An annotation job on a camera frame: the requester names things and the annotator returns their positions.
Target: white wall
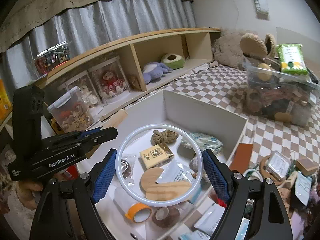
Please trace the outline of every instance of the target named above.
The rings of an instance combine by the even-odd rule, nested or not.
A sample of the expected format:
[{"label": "white wall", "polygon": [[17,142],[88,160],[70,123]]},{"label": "white wall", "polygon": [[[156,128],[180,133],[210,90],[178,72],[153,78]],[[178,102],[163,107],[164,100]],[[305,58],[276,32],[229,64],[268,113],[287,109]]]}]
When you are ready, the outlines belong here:
[{"label": "white wall", "polygon": [[252,30],[261,38],[267,33],[276,36],[276,27],[281,27],[320,42],[320,23],[304,0],[267,1],[269,19],[262,20],[257,19],[253,0],[194,0],[197,27]]}]

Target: purple plush toy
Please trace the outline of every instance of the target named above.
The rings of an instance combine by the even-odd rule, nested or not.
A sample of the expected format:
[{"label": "purple plush toy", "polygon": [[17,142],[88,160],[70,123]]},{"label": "purple plush toy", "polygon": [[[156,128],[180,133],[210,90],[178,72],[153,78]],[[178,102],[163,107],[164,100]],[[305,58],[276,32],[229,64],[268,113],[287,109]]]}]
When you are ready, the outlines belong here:
[{"label": "purple plush toy", "polygon": [[172,69],[167,67],[163,63],[150,62],[143,67],[142,75],[145,84],[149,84],[150,81],[160,78],[163,75],[163,73],[171,71]]}]

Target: wooden shelf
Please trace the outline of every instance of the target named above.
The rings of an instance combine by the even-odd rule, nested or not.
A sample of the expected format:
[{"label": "wooden shelf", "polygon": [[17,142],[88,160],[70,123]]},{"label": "wooden shelf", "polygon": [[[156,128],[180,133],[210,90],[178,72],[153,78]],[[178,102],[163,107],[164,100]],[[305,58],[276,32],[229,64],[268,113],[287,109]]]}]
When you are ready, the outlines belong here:
[{"label": "wooden shelf", "polygon": [[57,80],[59,77],[61,77],[65,73],[80,66],[81,64],[86,63],[95,57],[101,56],[115,49],[122,48],[126,45],[147,41],[151,39],[168,37],[168,36],[185,35],[185,34],[191,34],[191,33],[215,33],[215,32],[219,33],[220,29],[219,28],[181,28],[181,29],[168,29],[168,30],[161,30],[161,31],[149,32],[149,33],[141,33],[141,34],[133,35],[130,37],[122,38],[122,39],[98,46],[94,49],[90,49],[85,53],[82,53],[70,59],[68,62],[66,62],[66,64],[63,64],[53,69],[47,74],[46,77],[38,80],[36,82],[36,85],[40,88],[44,88],[47,85],[54,82],[55,80]]},{"label": "wooden shelf", "polygon": [[[125,75],[134,75],[142,91],[133,91],[127,97],[104,106],[99,116],[103,115],[104,117],[108,117],[153,90],[188,73],[195,67],[211,62],[211,46],[213,43],[211,36],[214,37],[214,39],[218,38],[218,36],[220,36],[220,29],[181,28],[133,35],[90,49],[55,68],[49,72],[47,76],[37,80],[35,84],[43,89],[59,78],[62,78],[66,73],[76,68],[80,70],[87,62],[111,51],[115,51],[121,57],[120,61]],[[184,57],[189,56],[190,59],[186,61],[183,68],[164,75],[157,82],[151,82],[145,85],[142,76],[143,66],[150,61],[159,61],[165,53],[173,52],[183,55]],[[0,131],[11,117],[12,110],[8,112],[8,116],[5,119],[0,120]]]}]

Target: white plastic ring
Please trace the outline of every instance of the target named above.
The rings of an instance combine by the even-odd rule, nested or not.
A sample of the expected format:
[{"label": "white plastic ring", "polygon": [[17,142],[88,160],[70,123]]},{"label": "white plastic ring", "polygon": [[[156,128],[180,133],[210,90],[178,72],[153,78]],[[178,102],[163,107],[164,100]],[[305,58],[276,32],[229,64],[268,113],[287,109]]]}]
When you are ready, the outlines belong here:
[{"label": "white plastic ring", "polygon": [[[175,199],[172,199],[172,200],[154,201],[154,200],[149,200],[147,198],[141,197],[140,195],[136,194],[135,192],[133,192],[132,190],[129,189],[129,187],[124,182],[124,177],[122,176],[122,173],[121,173],[121,156],[122,156],[122,153],[123,153],[125,147],[127,146],[127,144],[136,135],[138,135],[142,132],[145,132],[148,130],[154,130],[154,129],[165,129],[165,130],[167,129],[170,131],[177,132],[178,134],[183,136],[192,145],[194,151],[196,152],[196,156],[198,159],[198,171],[197,171],[197,176],[196,176],[195,182],[192,184],[191,188],[185,194],[183,194]],[[180,202],[187,200],[195,192],[194,190],[200,185],[200,181],[202,178],[202,171],[203,171],[202,154],[201,154],[201,151],[200,151],[198,145],[196,144],[196,142],[185,131],[183,131],[177,127],[174,127],[172,125],[167,125],[167,124],[150,124],[150,125],[140,127],[137,130],[133,131],[122,142],[122,144],[120,145],[120,147],[118,149],[117,155],[116,155],[116,174],[117,174],[118,180],[119,180],[121,186],[123,187],[123,189],[129,194],[129,196],[131,196],[135,200],[137,200],[140,203],[143,203],[145,205],[152,206],[152,207],[168,207],[168,206],[173,206],[175,204],[178,204]]]}]

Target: twine bundle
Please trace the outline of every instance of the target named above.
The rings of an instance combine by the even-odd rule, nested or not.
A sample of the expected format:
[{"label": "twine bundle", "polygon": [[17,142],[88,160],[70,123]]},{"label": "twine bundle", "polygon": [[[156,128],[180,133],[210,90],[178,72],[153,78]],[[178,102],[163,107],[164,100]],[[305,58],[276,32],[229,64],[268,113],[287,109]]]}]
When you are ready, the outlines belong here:
[{"label": "twine bundle", "polygon": [[159,132],[158,130],[154,130],[153,133],[154,134],[151,137],[151,141],[154,144],[159,144],[162,142],[172,143],[172,142],[175,142],[179,136],[178,133],[170,131],[170,130],[164,130],[163,132]]}]

